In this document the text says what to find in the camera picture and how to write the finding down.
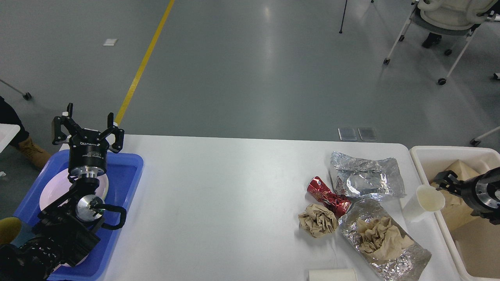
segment gray floor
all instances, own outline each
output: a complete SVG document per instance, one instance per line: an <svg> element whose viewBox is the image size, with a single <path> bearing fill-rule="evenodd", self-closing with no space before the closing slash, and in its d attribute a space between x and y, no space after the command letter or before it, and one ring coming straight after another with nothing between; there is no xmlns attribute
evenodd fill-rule
<svg viewBox="0 0 500 281"><path fill-rule="evenodd" d="M0 1L0 84L37 143L69 102L83 127L118 112L167 0ZM458 55L443 37L420 46L411 26L382 64L410 1L176 0L121 123L128 134L338 141L338 127L373 127L379 142L467 146L500 125L500 23L483 24ZM118 38L104 47L106 38ZM500 150L500 134L482 147ZM38 172L12 148L0 154L0 218Z"/></svg>

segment brown boot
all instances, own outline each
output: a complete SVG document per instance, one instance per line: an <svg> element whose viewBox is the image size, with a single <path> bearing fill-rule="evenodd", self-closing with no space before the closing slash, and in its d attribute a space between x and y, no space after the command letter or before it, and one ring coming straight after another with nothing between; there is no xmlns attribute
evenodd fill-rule
<svg viewBox="0 0 500 281"><path fill-rule="evenodd" d="M28 136L26 140L21 141L18 146L19 148L17 150L19 150L22 155L24 155L24 157L26 157L38 169L42 169L51 157L50 153L43 150L40 146L33 142L31 136Z"/></svg>

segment yellow floor line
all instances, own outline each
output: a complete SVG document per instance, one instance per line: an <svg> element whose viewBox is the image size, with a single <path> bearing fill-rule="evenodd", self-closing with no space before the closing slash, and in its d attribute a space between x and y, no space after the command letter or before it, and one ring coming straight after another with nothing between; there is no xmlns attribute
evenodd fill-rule
<svg viewBox="0 0 500 281"><path fill-rule="evenodd" d="M140 63L139 69L137 69L137 73L135 74L135 77L133 78L132 84L130 85L130 88L128 88L128 92L126 93L125 99L123 100L123 103L121 104L120 110L118 111L118 114L116 115L116 118L114 121L120 125L122 122L122 119L125 115L125 111L127 111L127 108L129 107L130 100L132 99L132 96L134 95L134 92L136 91L137 84L139 84L139 80L141 80L141 76L143 75L144 69L146 68L146 65L148 64L148 61L150 60L151 53L153 52L153 49L155 48L156 42L158 41L158 37L160 37L160 33L162 33L163 26L165 25L165 21L167 21L167 18L169 17L170 10L172 10L172 6L174 5L175 0L170 0L168 3L168 6L166 7L165 13L163 14L163 17L161 18L158 27L156 28L156 32L153 35L153 38L151 39L151 43L149 43L149 47L147 48L146 54L142 58L142 62Z"/></svg>

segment black cylinder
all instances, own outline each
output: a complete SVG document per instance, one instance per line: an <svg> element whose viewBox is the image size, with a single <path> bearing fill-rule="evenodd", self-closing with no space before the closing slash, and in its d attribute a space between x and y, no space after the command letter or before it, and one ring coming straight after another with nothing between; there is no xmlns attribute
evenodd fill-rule
<svg viewBox="0 0 500 281"><path fill-rule="evenodd" d="M97 167L106 173L108 162L106 147L101 145L80 144L69 148L69 172L80 167Z"/></svg>

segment white table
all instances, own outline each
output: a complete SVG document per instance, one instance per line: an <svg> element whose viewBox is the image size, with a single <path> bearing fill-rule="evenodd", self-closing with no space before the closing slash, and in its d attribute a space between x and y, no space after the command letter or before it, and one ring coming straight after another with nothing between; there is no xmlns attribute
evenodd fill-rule
<svg viewBox="0 0 500 281"><path fill-rule="evenodd" d="M401 144L126 135L122 153L144 159L127 221L103 280L306 281L308 270L354 268L380 280L340 231L314 239L297 215L316 202L314 176L329 183L332 151L399 163L406 193L420 185ZM434 216L406 224L432 258L420 280L460 280Z"/></svg>
<svg viewBox="0 0 500 281"><path fill-rule="evenodd" d="M21 127L18 125L0 123L0 153L9 145L20 129Z"/></svg>

